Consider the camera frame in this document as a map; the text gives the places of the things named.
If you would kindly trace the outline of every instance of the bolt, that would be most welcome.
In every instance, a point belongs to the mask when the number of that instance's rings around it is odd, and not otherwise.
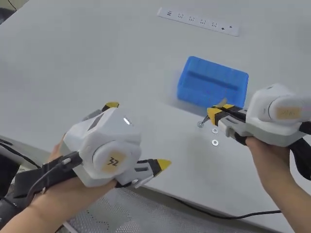
[[[215,146],[215,147],[216,147],[216,146],[218,146],[218,144],[219,144],[219,143],[218,143],[218,141],[217,141],[217,140],[215,140],[215,139],[214,139],[214,140],[212,140],[212,145],[213,145],[213,146]]]
[[[203,124],[203,122],[199,121],[199,122],[197,123],[197,126],[198,126],[199,128],[203,128],[204,124]]]
[[[208,120],[209,120],[209,117],[206,116],[202,121],[199,121],[199,122],[197,123],[197,126],[198,126],[199,128],[203,128],[204,123],[207,122]]]

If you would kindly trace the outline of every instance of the metal mesh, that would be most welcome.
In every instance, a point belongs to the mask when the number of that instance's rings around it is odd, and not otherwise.
[[[79,233],[250,233],[159,204],[127,189],[115,189],[69,224]]]

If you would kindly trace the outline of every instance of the electrical outlet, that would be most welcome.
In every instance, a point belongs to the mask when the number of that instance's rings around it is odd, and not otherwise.
[[[198,17],[186,12],[161,7],[157,13],[159,17],[171,19],[192,26],[209,29],[215,32],[224,33],[232,36],[239,36],[239,26],[223,23],[218,20]]]

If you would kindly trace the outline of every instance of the blue box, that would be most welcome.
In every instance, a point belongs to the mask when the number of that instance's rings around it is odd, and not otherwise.
[[[205,108],[227,98],[227,103],[243,108],[247,83],[245,72],[191,56],[180,76],[177,97]]]

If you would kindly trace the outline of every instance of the hand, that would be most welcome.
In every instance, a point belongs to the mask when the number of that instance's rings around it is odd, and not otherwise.
[[[290,171],[290,150],[268,145],[254,137],[246,140],[263,187],[267,192],[276,184],[294,182]]]
[[[48,162],[61,156],[61,143],[54,147]],[[79,178],[72,178],[49,188],[45,194],[36,197],[29,207],[36,208],[49,220],[58,219],[61,224],[105,195],[116,183],[112,180],[104,186],[88,188]]]

